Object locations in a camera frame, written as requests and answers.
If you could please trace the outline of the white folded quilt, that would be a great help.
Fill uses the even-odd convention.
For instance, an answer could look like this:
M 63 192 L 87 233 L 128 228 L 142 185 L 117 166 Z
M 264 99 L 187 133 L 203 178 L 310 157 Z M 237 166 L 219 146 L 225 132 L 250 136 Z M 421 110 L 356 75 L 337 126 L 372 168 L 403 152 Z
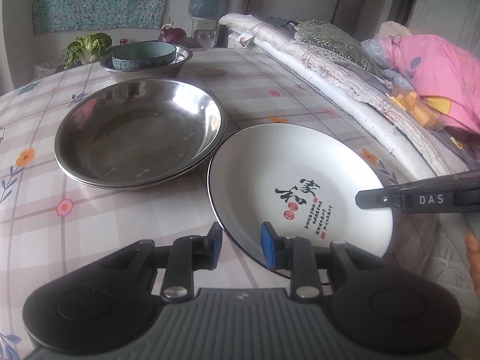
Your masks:
M 389 99 L 391 85 L 335 53 L 286 35 L 251 15 L 227 14 L 230 47 L 256 47 L 348 114 L 416 179 L 479 169 L 448 133 L 431 132 Z

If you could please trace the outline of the dark leaf pattern pillow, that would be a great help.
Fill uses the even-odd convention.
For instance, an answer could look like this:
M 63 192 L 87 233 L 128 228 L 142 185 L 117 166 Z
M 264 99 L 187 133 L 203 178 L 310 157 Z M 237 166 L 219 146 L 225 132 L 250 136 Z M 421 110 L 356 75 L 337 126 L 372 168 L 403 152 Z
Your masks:
M 368 56 L 360 42 L 331 23 L 315 19 L 299 22 L 295 40 L 328 50 L 374 76 L 384 77 L 383 70 Z

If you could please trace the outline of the shallow stainless steel plate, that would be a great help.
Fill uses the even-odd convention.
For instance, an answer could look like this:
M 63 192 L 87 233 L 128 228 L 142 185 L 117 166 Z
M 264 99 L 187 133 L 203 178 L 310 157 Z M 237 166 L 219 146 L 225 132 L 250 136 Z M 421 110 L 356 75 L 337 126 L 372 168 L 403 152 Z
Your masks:
M 141 189 L 201 164 L 227 128 L 221 101 L 195 85 L 137 79 L 78 102 L 55 135 L 60 169 L 100 189 Z

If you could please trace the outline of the white ceramic calligraphy plate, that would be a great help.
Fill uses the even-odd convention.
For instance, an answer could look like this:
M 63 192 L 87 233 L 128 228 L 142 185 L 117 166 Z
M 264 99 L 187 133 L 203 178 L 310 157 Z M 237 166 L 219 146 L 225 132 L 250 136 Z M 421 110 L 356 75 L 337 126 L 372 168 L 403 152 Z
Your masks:
M 208 167 L 208 196 L 230 239 L 266 264 L 260 228 L 301 236 L 315 246 L 345 241 L 378 257 L 391 244 L 388 208 L 361 209 L 356 194 L 382 182 L 353 150 L 331 136 L 295 124 L 259 124 L 227 138 Z

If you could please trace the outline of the green napa cabbage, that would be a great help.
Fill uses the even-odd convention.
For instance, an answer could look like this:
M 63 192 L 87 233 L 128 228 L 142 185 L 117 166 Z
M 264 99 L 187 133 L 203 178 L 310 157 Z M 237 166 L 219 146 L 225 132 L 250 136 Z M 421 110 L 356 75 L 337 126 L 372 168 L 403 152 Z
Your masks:
M 112 49 L 112 38 L 106 33 L 94 33 L 83 37 L 76 37 L 66 49 L 67 60 L 65 69 L 76 63 L 96 63 L 108 55 Z

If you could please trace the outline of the white water dispenser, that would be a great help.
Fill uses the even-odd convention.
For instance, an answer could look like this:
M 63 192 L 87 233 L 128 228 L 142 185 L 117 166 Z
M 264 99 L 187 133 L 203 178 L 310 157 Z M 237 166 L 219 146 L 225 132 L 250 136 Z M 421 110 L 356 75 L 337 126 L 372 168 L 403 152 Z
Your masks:
M 214 48 L 217 43 L 219 23 L 217 19 L 188 16 L 185 31 L 203 48 L 211 49 Z

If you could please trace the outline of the teal ceramic bowl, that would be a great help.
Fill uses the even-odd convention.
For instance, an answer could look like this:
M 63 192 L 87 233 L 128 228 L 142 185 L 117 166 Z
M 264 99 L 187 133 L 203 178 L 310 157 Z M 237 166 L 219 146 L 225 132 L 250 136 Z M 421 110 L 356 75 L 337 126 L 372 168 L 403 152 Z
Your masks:
M 112 66 L 120 71 L 136 71 L 168 65 L 176 57 L 176 47 L 160 41 L 143 41 L 117 46 Z

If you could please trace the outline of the pink floral blanket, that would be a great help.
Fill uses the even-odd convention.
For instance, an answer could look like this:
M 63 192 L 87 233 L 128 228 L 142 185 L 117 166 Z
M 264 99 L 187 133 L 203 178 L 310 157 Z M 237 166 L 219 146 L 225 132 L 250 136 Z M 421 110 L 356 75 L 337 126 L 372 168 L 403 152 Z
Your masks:
M 479 134 L 479 59 L 433 34 L 377 38 L 392 68 L 448 127 Z

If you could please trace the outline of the purple red cabbage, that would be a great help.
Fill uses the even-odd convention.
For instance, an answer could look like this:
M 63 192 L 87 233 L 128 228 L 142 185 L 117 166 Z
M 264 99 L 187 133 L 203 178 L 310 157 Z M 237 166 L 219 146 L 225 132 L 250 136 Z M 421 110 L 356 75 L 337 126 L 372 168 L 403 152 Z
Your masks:
M 180 44 L 187 38 L 187 34 L 184 29 L 174 26 L 174 23 L 167 23 L 161 27 L 158 41 Z

